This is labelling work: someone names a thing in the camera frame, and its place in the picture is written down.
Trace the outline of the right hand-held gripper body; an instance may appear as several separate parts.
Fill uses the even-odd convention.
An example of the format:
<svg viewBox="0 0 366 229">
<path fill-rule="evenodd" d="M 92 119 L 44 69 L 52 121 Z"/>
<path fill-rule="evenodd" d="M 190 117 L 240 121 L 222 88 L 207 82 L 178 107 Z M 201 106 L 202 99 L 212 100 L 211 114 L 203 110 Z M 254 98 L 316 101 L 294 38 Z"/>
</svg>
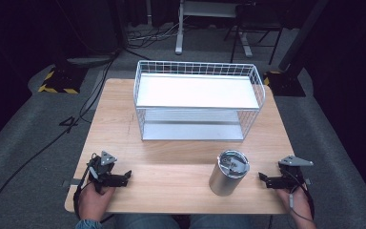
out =
<svg viewBox="0 0 366 229">
<path fill-rule="evenodd" d="M 280 188 L 292 190 L 303 184 L 305 178 L 302 174 L 301 168 L 313 166 L 311 160 L 306 160 L 297 156 L 286 156 L 278 161 L 280 177 L 271 177 L 271 181 L 279 183 Z"/>
</svg>

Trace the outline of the person's right hand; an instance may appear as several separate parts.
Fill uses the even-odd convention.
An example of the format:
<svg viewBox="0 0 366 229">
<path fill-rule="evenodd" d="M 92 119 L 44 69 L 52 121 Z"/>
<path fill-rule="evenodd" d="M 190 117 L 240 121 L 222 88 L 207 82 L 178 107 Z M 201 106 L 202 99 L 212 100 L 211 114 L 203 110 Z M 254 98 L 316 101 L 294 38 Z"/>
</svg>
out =
<svg viewBox="0 0 366 229">
<path fill-rule="evenodd" d="M 277 189 L 275 192 L 294 222 L 301 219 L 313 222 L 308 198 L 301 188 L 295 189 L 292 193 L 287 189 Z"/>
</svg>

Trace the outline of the white metal desk frame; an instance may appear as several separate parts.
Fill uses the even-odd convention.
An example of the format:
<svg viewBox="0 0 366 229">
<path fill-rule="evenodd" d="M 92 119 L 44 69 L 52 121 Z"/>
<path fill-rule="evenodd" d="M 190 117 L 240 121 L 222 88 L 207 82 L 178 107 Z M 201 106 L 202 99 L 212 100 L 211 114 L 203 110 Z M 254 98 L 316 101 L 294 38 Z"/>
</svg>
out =
<svg viewBox="0 0 366 229">
<path fill-rule="evenodd" d="M 186 16 L 234 18 L 236 3 L 217 2 L 216 0 L 179 0 L 178 31 L 174 52 L 183 53 L 184 29 Z"/>
</svg>

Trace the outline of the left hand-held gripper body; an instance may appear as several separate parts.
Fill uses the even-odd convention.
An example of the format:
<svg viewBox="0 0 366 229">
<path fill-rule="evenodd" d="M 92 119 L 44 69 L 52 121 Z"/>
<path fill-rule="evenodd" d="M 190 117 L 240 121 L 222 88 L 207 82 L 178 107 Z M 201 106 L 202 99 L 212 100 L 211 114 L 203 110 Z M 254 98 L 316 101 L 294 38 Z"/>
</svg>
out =
<svg viewBox="0 0 366 229">
<path fill-rule="evenodd" d="M 117 161 L 115 156 L 102 151 L 99 156 L 93 153 L 88 163 L 89 181 L 94 184 L 97 193 L 102 191 L 103 187 L 112 187 L 115 180 L 127 180 L 123 175 L 113 175 L 112 168 Z"/>
</svg>

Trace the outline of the black yellow-striped stand base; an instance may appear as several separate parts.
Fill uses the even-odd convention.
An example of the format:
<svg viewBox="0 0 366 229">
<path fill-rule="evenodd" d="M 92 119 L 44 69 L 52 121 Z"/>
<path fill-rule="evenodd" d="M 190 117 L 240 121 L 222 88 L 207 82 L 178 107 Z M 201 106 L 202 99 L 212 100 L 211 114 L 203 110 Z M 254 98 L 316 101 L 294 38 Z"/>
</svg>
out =
<svg viewBox="0 0 366 229">
<path fill-rule="evenodd" d="M 60 69 L 52 67 L 39 87 L 38 92 L 79 94 L 87 72 L 87 68 L 70 67 Z"/>
<path fill-rule="evenodd" d="M 298 79 L 290 77 L 286 73 L 278 71 L 265 72 L 263 82 L 270 87 L 274 96 L 306 96 Z"/>
</svg>

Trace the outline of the black chair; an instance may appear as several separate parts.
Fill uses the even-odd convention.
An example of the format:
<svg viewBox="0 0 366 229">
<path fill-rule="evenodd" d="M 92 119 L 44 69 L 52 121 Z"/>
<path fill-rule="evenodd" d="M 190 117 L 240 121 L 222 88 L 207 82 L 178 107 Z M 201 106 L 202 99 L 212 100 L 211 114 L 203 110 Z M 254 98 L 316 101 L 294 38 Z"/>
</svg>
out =
<svg viewBox="0 0 366 229">
<path fill-rule="evenodd" d="M 255 43 L 257 47 L 272 48 L 272 54 L 269 63 L 273 62 L 276 48 L 284 29 L 284 17 L 286 11 L 277 8 L 278 3 L 273 3 L 268 0 L 246 1 L 237 5 L 234 8 L 234 21 L 230 26 L 224 40 L 228 36 L 234 34 L 234 43 L 231 51 L 230 62 L 234 61 L 234 55 L 238 42 L 247 39 L 248 33 L 262 33 L 262 36 Z M 263 40 L 271 33 L 276 33 L 276 39 L 272 44 L 263 44 Z"/>
</svg>

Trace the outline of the stainless steel tumbler with lid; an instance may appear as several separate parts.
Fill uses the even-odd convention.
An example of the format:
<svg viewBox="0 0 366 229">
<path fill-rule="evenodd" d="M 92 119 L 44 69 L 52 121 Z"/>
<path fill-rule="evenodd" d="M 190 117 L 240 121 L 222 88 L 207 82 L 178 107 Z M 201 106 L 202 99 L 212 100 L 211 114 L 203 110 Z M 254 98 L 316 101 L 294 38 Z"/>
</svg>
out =
<svg viewBox="0 0 366 229">
<path fill-rule="evenodd" d="M 218 196 L 229 196 L 250 171 L 249 160 L 236 150 L 222 152 L 209 179 L 211 190 Z"/>
</svg>

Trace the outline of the dark slanted stand pole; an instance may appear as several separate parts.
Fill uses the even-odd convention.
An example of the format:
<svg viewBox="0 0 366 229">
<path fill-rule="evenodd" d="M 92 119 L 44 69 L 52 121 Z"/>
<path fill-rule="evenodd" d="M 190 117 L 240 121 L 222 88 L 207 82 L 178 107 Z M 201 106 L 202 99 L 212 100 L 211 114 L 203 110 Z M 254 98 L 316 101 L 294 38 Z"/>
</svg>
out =
<svg viewBox="0 0 366 229">
<path fill-rule="evenodd" d="M 309 10 L 307 17 L 305 18 L 300 30 L 295 37 L 295 40 L 291 44 L 290 48 L 285 53 L 284 57 L 280 61 L 278 68 L 281 71 L 288 72 L 290 68 L 295 67 L 296 59 L 301 55 L 302 48 L 307 42 L 307 38 L 311 30 L 313 29 L 320 14 L 325 9 L 329 0 L 310 0 L 313 2 L 312 8 Z"/>
</svg>

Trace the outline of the person's left hand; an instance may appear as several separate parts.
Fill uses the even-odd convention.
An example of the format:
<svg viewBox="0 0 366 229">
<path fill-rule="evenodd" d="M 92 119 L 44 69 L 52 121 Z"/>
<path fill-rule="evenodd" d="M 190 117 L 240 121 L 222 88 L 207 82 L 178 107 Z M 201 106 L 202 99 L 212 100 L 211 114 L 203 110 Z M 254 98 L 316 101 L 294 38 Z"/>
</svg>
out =
<svg viewBox="0 0 366 229">
<path fill-rule="evenodd" d="M 115 190 L 115 187 L 105 187 L 97 193 L 93 184 L 87 184 L 78 200 L 79 217 L 100 221 L 108 209 Z"/>
</svg>

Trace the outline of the person's legs in jeans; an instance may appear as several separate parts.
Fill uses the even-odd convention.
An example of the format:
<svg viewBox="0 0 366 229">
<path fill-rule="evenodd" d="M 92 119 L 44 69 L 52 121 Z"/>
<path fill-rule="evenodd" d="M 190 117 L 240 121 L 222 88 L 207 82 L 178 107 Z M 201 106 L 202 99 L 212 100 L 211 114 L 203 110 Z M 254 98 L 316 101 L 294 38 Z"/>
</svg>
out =
<svg viewBox="0 0 366 229">
<path fill-rule="evenodd" d="M 172 215 L 121 214 L 114 217 L 116 229 L 181 229 Z M 188 229 L 260 229 L 248 215 L 189 215 Z"/>
</svg>

